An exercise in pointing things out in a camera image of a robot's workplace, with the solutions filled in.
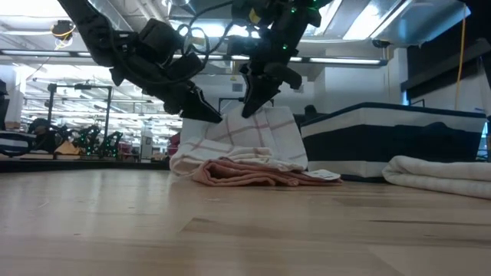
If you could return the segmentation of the pink towel with white lines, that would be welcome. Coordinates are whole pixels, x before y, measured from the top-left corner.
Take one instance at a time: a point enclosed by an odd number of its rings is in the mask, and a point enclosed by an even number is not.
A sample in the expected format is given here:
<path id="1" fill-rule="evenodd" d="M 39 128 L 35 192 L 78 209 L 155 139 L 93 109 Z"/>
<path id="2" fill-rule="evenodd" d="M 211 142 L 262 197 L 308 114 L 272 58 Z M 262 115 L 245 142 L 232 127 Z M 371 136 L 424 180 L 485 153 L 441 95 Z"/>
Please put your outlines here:
<path id="1" fill-rule="evenodd" d="M 338 174 L 321 170 L 314 172 L 280 171 L 263 164 L 237 163 L 229 159 L 205 161 L 192 175 L 192 180 L 206 186 L 340 186 Z"/>

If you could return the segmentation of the white towel with beige stripes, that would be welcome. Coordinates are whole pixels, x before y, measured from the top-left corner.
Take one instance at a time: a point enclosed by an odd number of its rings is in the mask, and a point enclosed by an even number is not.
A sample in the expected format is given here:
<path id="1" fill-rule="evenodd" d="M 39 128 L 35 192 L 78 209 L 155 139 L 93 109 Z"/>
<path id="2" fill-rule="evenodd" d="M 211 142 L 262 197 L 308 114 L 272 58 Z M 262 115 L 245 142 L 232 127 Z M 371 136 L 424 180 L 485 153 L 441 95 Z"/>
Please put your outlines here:
<path id="1" fill-rule="evenodd" d="M 395 156 L 382 175 L 396 186 L 491 200 L 491 163 L 438 163 Z"/>

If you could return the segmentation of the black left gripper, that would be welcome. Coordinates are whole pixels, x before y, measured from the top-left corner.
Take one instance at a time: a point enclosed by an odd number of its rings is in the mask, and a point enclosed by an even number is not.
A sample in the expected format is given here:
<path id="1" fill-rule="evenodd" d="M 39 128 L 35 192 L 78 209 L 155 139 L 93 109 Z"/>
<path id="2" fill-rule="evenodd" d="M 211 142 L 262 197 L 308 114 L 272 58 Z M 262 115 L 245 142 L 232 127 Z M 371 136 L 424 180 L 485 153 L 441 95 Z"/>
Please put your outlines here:
<path id="1" fill-rule="evenodd" d="M 220 112 L 206 101 L 203 91 L 191 81 L 192 77 L 177 81 L 166 76 L 166 68 L 170 64 L 161 67 L 138 54 L 118 51 L 115 54 L 113 81 L 127 80 L 142 88 L 150 96 L 162 100 L 167 113 L 182 112 L 182 118 L 220 123 Z"/>

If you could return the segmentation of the navy blue fabric bin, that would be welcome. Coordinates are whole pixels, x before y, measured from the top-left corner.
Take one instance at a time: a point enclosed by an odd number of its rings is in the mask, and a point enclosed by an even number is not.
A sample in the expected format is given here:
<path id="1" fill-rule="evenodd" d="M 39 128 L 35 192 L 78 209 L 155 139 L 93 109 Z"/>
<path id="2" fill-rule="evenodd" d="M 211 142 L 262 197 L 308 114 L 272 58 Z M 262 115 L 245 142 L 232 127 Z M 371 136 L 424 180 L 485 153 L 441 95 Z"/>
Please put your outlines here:
<path id="1" fill-rule="evenodd" d="M 311 171 L 376 182 L 395 156 L 431 162 L 476 160 L 486 116 L 388 103 L 360 103 L 302 124 Z"/>

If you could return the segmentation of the black slanted wall beam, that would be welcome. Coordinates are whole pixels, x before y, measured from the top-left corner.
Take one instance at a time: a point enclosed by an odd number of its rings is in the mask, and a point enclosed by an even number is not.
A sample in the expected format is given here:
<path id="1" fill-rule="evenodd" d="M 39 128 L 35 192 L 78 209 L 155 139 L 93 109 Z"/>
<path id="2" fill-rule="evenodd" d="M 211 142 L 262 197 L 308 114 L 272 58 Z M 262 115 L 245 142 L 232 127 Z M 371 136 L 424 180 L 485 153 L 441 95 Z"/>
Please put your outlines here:
<path id="1" fill-rule="evenodd" d="M 473 42 L 464 50 L 461 80 L 476 75 L 479 71 L 478 62 L 482 58 L 491 58 L 491 45 L 484 40 Z M 403 92 L 407 92 L 409 100 L 429 94 L 456 84 L 460 68 L 460 53 L 451 54 L 441 61 L 431 61 L 423 68 L 409 76 L 400 84 Z"/>

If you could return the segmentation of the white towel with red checks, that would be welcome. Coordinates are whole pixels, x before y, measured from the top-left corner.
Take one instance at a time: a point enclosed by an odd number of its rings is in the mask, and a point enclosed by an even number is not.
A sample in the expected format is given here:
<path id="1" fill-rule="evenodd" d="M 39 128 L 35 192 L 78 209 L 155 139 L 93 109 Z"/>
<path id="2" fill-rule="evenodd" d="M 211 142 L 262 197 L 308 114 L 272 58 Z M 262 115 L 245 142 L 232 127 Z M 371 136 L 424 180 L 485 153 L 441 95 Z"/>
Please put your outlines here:
<path id="1" fill-rule="evenodd" d="M 288 107 L 262 107 L 248 118 L 243 105 L 222 116 L 219 123 L 185 119 L 170 170 L 193 174 L 209 159 L 261 164 L 280 171 L 304 171 L 308 157 L 293 113 Z"/>

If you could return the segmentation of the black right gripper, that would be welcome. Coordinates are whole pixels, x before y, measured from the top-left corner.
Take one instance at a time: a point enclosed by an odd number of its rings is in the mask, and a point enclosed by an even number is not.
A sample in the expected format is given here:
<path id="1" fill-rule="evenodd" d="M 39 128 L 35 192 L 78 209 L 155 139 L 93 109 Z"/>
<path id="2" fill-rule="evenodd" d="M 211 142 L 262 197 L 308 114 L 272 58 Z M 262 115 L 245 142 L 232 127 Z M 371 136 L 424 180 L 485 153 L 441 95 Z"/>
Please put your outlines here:
<path id="1" fill-rule="evenodd" d="M 246 84 L 244 118 L 251 117 L 278 94 L 283 82 L 294 90 L 302 85 L 302 76 L 288 66 L 291 58 L 298 54 L 295 48 L 243 48 L 239 54 L 249 58 L 239 69 Z"/>

